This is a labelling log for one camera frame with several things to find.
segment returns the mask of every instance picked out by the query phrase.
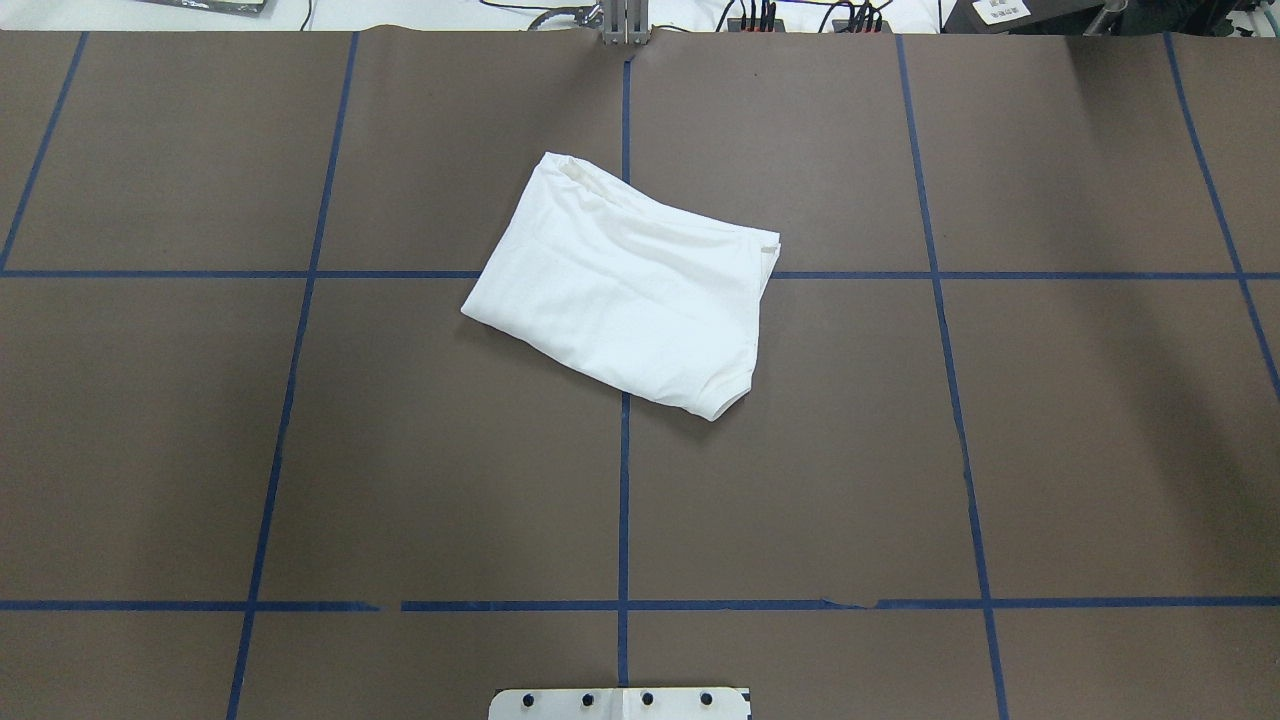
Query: white label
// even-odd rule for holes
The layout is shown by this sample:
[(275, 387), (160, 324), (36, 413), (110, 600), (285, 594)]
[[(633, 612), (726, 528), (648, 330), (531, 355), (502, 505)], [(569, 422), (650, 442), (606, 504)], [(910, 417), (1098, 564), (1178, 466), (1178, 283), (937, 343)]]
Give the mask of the white label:
[(1027, 5), (1023, 5), (1023, 0), (978, 0), (973, 4), (973, 9), (978, 10), (978, 17), (989, 26), (1007, 23), (1032, 14)]

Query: black wire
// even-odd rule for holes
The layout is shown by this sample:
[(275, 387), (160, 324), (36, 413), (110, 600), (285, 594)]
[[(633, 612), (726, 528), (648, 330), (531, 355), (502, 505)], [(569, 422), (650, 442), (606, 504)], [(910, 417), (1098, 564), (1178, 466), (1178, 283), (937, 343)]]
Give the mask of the black wire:
[(534, 18), (534, 22), (529, 23), (529, 31), (532, 32), (532, 31), (543, 27), (543, 23), (545, 23), (547, 20), (549, 20), (552, 18), (557, 18), (559, 15), (568, 15), (571, 18), (576, 18), (577, 17), (577, 8), (568, 8), (568, 6), (567, 8), (550, 8), (545, 13), (543, 13), (543, 14), (538, 15), (536, 18)]
[(481, 5), (489, 8), (502, 8), (504, 10), (558, 10), (559, 8), (550, 8), (548, 5), (508, 5), (506, 3), (494, 3), (493, 0), (480, 0)]
[(831, 13), (835, 12), (836, 8), (838, 8), (841, 5), (845, 5), (845, 6), (849, 8), (849, 24), (850, 24), (850, 27), (854, 24), (854, 4), (850, 3), (849, 0), (836, 0), (836, 3), (806, 3), (806, 4), (812, 4), (812, 5), (827, 5), (827, 12), (823, 13), (822, 22), (818, 23), (818, 32), (822, 32), (823, 29), (827, 28), (827, 20), (831, 19)]
[(863, 22), (870, 19), (869, 14), (874, 12), (876, 12), (874, 8), (864, 3), (860, 8), (858, 8), (858, 17), (854, 18), (854, 22), (858, 23), (858, 29), (854, 29), (854, 23), (849, 23), (847, 26), (845, 26), (845, 32), (861, 32)]
[[(728, 0), (728, 3), (724, 5), (724, 12), (721, 13), (721, 22), (716, 23), (716, 32), (719, 32), (719, 28), (724, 27), (724, 18), (728, 17), (728, 12), (733, 9), (733, 3), (736, 3), (736, 1), (741, 1), (741, 0)], [(742, 6), (742, 17), (744, 18), (746, 17), (746, 6), (745, 5)]]

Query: metal bracket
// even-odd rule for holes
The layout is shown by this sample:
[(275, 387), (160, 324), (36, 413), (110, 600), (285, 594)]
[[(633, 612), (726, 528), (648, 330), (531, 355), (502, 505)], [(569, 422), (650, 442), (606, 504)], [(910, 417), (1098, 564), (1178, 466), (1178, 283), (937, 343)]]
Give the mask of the metal bracket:
[(600, 37), (605, 45), (649, 42), (649, 0), (599, 0), (604, 12)]
[(489, 720), (750, 720), (739, 688), (581, 688), (502, 691)]

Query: folded white t-shirt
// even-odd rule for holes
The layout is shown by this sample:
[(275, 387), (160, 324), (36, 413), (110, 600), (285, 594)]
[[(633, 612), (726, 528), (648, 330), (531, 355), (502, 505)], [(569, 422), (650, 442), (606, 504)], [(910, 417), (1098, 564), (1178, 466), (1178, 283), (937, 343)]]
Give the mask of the folded white t-shirt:
[(548, 152), (462, 305), (632, 395), (714, 420), (751, 389), (778, 233), (668, 208)]

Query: grid line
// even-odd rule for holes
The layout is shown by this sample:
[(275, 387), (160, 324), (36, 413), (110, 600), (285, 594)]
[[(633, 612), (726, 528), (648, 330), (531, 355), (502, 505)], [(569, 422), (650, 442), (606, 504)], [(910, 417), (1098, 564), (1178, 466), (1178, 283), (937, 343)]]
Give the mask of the grid line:
[[(243, 600), (0, 600), (0, 612), (243, 612)], [(1114, 596), (884, 598), (874, 605), (831, 600), (406, 600), (401, 612), (804, 612), (804, 611), (955, 611), (1107, 610), (1153, 607), (1280, 607), (1280, 596)], [(256, 612), (381, 612), (361, 601), (271, 601), (252, 603)]]
[[(1280, 281), (1280, 272), (1075, 272), (1075, 270), (938, 270), (943, 281), (1140, 281), (1187, 282)], [(0, 270), (0, 278), (44, 279), (306, 279), (308, 270)], [(316, 279), (476, 279), (480, 270), (316, 270)], [(931, 270), (774, 270), (773, 281), (931, 281)]]
[(1253, 293), (1249, 291), (1249, 282), (1244, 275), (1244, 265), (1240, 263), (1240, 254), (1235, 249), (1235, 240), (1231, 237), (1231, 227), (1226, 222), (1226, 211), (1222, 210), (1222, 200), (1217, 196), (1217, 186), (1213, 184), (1213, 174), (1208, 169), (1208, 160), (1204, 158), (1204, 149), (1199, 142), (1199, 133), (1196, 131), (1196, 119), (1192, 117), (1192, 108), (1187, 102), (1187, 91), (1183, 88), (1183, 73), (1178, 68), (1178, 53), (1174, 50), (1174, 36), (1169, 32), (1164, 35), (1165, 54), (1169, 56), (1169, 70), (1174, 78), (1174, 90), (1178, 92), (1178, 104), (1183, 110), (1183, 120), (1187, 123), (1187, 135), (1192, 141), (1192, 150), (1196, 151), (1196, 161), (1199, 164), (1201, 174), (1204, 177), (1204, 188), (1208, 190), (1210, 202), (1213, 204), (1213, 215), (1217, 217), (1217, 227), (1222, 231), (1222, 242), (1226, 243), (1226, 252), (1231, 256), (1231, 266), (1235, 269), (1235, 278), (1240, 283), (1240, 295), (1244, 296), (1244, 306), (1249, 311), (1249, 323), (1253, 324), (1253, 333), (1258, 338), (1258, 350), (1262, 352), (1262, 361), (1267, 366), (1267, 375), (1271, 378), (1271, 389), (1280, 400), (1280, 373), (1276, 372), (1276, 363), (1267, 345), (1267, 336), (1262, 331), (1262, 320), (1258, 318), (1258, 309), (1253, 304)]
[[(239, 694), (243, 688), (244, 671), (252, 638), (256, 612), (378, 612), (378, 606), (358, 601), (261, 601), (262, 569), (270, 533), (271, 515), (279, 487), (283, 464), (284, 438), (292, 411), (297, 383), (297, 368), (306, 332), (307, 319), (319, 279), (474, 279), (479, 270), (320, 270), (319, 260), (324, 238), (324, 228), (337, 170), (338, 151), (343, 129), (347, 101), (356, 61), (360, 33), (352, 33), (347, 58), (346, 77), (334, 127), (329, 165), (316, 220), (315, 237), (310, 264), (306, 270), (38, 270), (5, 269), (15, 243), (23, 214), (35, 188), (37, 176), (49, 150), (63, 106), (81, 61), (88, 32), (83, 32), (76, 46), (58, 100), (50, 115), (40, 147), (32, 163), (26, 186), (15, 209), (4, 247), (0, 249), (0, 278), (56, 278), (56, 279), (306, 279), (298, 327), (291, 357), (289, 375), (285, 386), (284, 402), (276, 434), (273, 466), (264, 502), (262, 521), (255, 551), (253, 570), (250, 580), (248, 597), (244, 601), (140, 601), (140, 600), (0, 600), (0, 612), (242, 612), (243, 624), (241, 644), (237, 652), (232, 691), (228, 700), (228, 719), (234, 719)], [(978, 598), (887, 598), (870, 606), (844, 605), (828, 600), (631, 600), (630, 598), (630, 406), (631, 396), (621, 396), (621, 443), (620, 443), (620, 524), (618, 524), (618, 597), (617, 600), (558, 600), (558, 601), (402, 601), (399, 611), (413, 612), (616, 612), (618, 620), (618, 683), (628, 683), (627, 659), (627, 616), (628, 612), (701, 612), (701, 611), (760, 611), (760, 612), (809, 612), (809, 611), (982, 611), (984, 616), (992, 676), (996, 688), (997, 708), (1001, 720), (1007, 720), (1009, 710), (1005, 698), (1004, 673), (1000, 660), (998, 637), (996, 632), (995, 610), (1060, 610), (1060, 609), (1156, 609), (1156, 607), (1280, 607), (1280, 596), (1133, 596), (1133, 597), (1030, 597), (1002, 598), (992, 597), (983, 551), (982, 528), (978, 514), (977, 492), (969, 459), (968, 439), (964, 427), (964, 414), (956, 379), (955, 360), (951, 350), (950, 329), (946, 319), (943, 281), (1139, 281), (1139, 282), (1184, 282), (1184, 281), (1233, 281), (1238, 282), (1249, 313), (1261, 354), (1266, 363), (1272, 387), (1280, 398), (1280, 374), (1271, 354), (1266, 334), (1254, 305), (1249, 282), (1280, 281), (1280, 273), (1248, 273), (1244, 270), (1236, 251), (1225, 211), (1222, 209), (1207, 159), (1199, 142), (1194, 119), (1185, 96), (1181, 74), (1171, 36), (1165, 33), (1164, 41), (1174, 78), (1178, 100), (1183, 111), (1189, 138), (1199, 164), (1210, 200), (1213, 205), (1224, 242), (1231, 259), (1234, 272), (946, 272), (938, 266), (937, 250), (933, 238), (932, 218), (928, 208), (919, 137), (910, 95), (906, 51), (900, 36), (896, 38), (899, 70), (902, 85), (906, 124), (910, 135), (916, 191), (920, 204), (924, 238), (929, 258), (929, 270), (792, 270), (774, 272), (777, 281), (929, 281), (933, 286), (934, 305), (938, 315), (940, 341), (947, 372), (947, 383), (952, 404), (952, 415), (960, 441), (964, 479), (969, 501), (970, 532), (975, 555), (975, 568), (979, 580)], [(630, 183), (630, 132), (631, 132), (631, 59), (623, 63), (622, 92), (622, 179)]]
[(45, 135), (40, 138), (40, 147), (36, 149), (36, 158), (31, 161), (31, 172), (27, 173), (27, 183), (22, 187), (22, 196), (18, 197), (18, 206), (13, 213), (13, 222), (9, 224), (9, 234), (4, 238), (4, 247), (0, 249), (0, 270), (4, 270), (13, 252), (13, 243), (18, 240), (18, 228), (22, 227), (22, 217), (27, 213), (27, 202), (31, 192), (36, 188), (36, 177), (40, 176), (40, 167), (45, 163), (45, 154), (49, 152), (49, 143), (54, 140), (54, 129), (58, 128), (58, 118), (63, 114), (63, 105), (72, 91), (72, 81), (76, 79), (76, 69), (79, 68), (81, 56), (84, 55), (84, 45), (88, 42), (88, 31), (82, 32), (76, 42), (76, 51), (72, 53), (72, 61), (67, 67), (67, 77), (58, 91), (58, 100), (54, 101), (54, 110), (49, 114), (49, 123), (45, 124)]
[(338, 118), (333, 128), (333, 143), (329, 149), (329, 167), (325, 170), (324, 190), (320, 196), (320, 210), (316, 217), (315, 238), (311, 242), (311, 261), (307, 266), (307, 284), (302, 291), (302, 309), (298, 313), (298, 329), (293, 338), (293, 354), (289, 357), (289, 375), (284, 386), (284, 405), (280, 410), (280, 424), (275, 433), (275, 451), (271, 456), (271, 474), (266, 484), (266, 498), (262, 502), (262, 521), (257, 534), (257, 547), (253, 553), (253, 570), (250, 575), (248, 601), (244, 607), (244, 620), (241, 625), (239, 650), (236, 653), (236, 670), (232, 675), (230, 694), (227, 700), (227, 720), (236, 720), (239, 712), (241, 691), (244, 687), (244, 669), (248, 664), (250, 643), (253, 639), (253, 619), (257, 612), (257, 597), (262, 585), (262, 566), (266, 562), (266, 544), (271, 534), (271, 516), (275, 511), (275, 497), (280, 487), (280, 468), (284, 464), (284, 438), (289, 429), (293, 413), (293, 398), (298, 383), (298, 359), (302, 355), (302, 341), (307, 332), (307, 319), (311, 315), (311, 299), (315, 295), (316, 269), (320, 265), (320, 250), (324, 245), (325, 220), (329, 214), (329, 199), (333, 193), (333, 178), (338, 170), (338, 151), (342, 149), (342, 128), (347, 114), (347, 100), (351, 97), (351, 79), (356, 68), (356, 51), (360, 47), (360, 32), (351, 33), (347, 50), (347, 72), (342, 81), (342, 96), (338, 100)]
[[(631, 184), (631, 60), (622, 63), (622, 182)], [(622, 393), (618, 442), (618, 687), (631, 684), (631, 393)]]
[(920, 138), (915, 127), (915, 109), (911, 104), (911, 79), (906, 67), (906, 45), (901, 35), (893, 36), (897, 45), (897, 69), (902, 81), (902, 104), (906, 110), (906, 129), (911, 141), (911, 164), (915, 169), (915, 188), (919, 195), (920, 220), (924, 225), (924, 245), (929, 255), (929, 274), (933, 283), (933, 305), (938, 315), (938, 334), (942, 342), (942, 361), (947, 372), (947, 389), (951, 396), (951, 415), (960, 441), (960, 460), (965, 492), (969, 496), (969, 534), (973, 541), (974, 565), (978, 571), (978, 592), (982, 594), (982, 616), (987, 632), (987, 652), (991, 657), (991, 676), (996, 693), (996, 711), (1000, 720), (1009, 720), (1009, 702), (1005, 694), (1005, 669), (1000, 660), (1000, 638), (996, 633), (996, 612), (991, 606), (991, 582), (987, 577), (987, 553), (982, 541), (982, 519), (978, 514), (978, 492), (973, 483), (973, 465), (969, 461), (969, 437), (964, 425), (964, 406), (960, 404), (960, 383), (956, 379), (955, 356), (951, 351), (951, 329), (947, 325), (946, 300), (942, 295), (942, 274), (938, 252), (933, 242), (933, 219), (924, 182), (924, 163), (920, 159)]

